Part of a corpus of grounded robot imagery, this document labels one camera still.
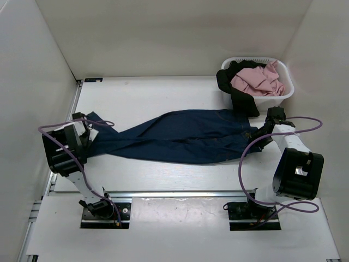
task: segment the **folded garment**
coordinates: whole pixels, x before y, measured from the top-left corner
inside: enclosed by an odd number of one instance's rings
[[[275,60],[264,68],[244,68],[234,76],[231,84],[237,90],[252,96],[281,96],[285,86],[278,81],[277,66],[278,61]]]
[[[102,119],[94,112],[92,121]],[[246,114],[232,110],[184,110],[166,113],[123,132],[93,126],[99,134],[88,157],[112,154],[126,158],[173,163],[209,164],[240,158],[251,127]],[[252,148],[250,152],[260,152]]]
[[[231,101],[235,112],[246,113],[248,117],[259,116],[255,100],[250,94],[233,88],[231,80],[244,68],[265,67],[265,64],[254,61],[242,60],[240,63],[232,61],[227,69],[221,69],[217,72],[218,88],[223,92],[230,94]]]

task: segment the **wall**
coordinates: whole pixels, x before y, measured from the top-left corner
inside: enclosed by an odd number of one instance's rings
[[[311,0],[37,0],[77,79],[214,75],[232,56],[279,58]]]
[[[75,80],[34,0],[0,0],[0,261],[15,261],[48,176],[37,126],[65,120]]]
[[[307,147],[324,155],[321,197],[343,261],[349,261],[348,74],[349,1],[314,0],[283,56],[296,92],[287,114],[322,119],[323,128],[302,135]],[[298,127],[311,123],[298,122]]]

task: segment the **denim pants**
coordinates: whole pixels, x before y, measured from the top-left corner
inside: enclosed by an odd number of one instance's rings
[[[92,121],[102,119],[94,112]],[[240,158],[251,127],[246,114],[232,110],[183,110],[166,113],[123,132],[93,126],[99,134],[88,157],[112,154],[173,163],[209,164]],[[250,152],[260,152],[252,148]]]

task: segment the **laundry basket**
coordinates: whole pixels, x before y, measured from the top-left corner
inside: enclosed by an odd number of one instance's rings
[[[231,61],[241,62],[242,60],[252,60],[258,63],[264,63],[267,64],[269,62],[275,61],[277,59],[271,58],[271,57],[231,57],[228,58],[226,61],[222,64],[222,69],[227,69],[230,65]],[[276,68],[276,71],[279,74],[279,81],[284,84],[285,91],[283,96],[279,97],[255,97],[253,96],[256,106],[259,111],[267,111],[268,108],[271,108],[273,106],[278,106],[281,104],[284,99],[289,98],[294,93],[294,86],[291,81],[290,75],[288,73],[287,67],[284,63],[278,60],[278,67]],[[225,92],[222,92],[223,94],[223,101],[224,105],[228,109],[233,109],[233,105],[231,102],[230,94],[227,94]]]

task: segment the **black cloth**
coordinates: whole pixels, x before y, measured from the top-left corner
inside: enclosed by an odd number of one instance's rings
[[[219,89],[221,89],[225,93],[230,94],[234,111],[246,113],[248,117],[260,115],[253,96],[235,89],[230,82],[233,77],[242,69],[256,68],[258,66],[264,68],[266,64],[246,60],[243,60],[240,63],[232,61],[228,69],[221,69],[217,72],[216,75]]]
[[[89,120],[102,119],[94,112]],[[126,158],[173,163],[210,164],[240,158],[249,143],[251,127],[246,114],[233,110],[169,112],[123,132],[93,125],[99,133],[88,157],[112,154]],[[249,150],[260,152],[258,147]]]

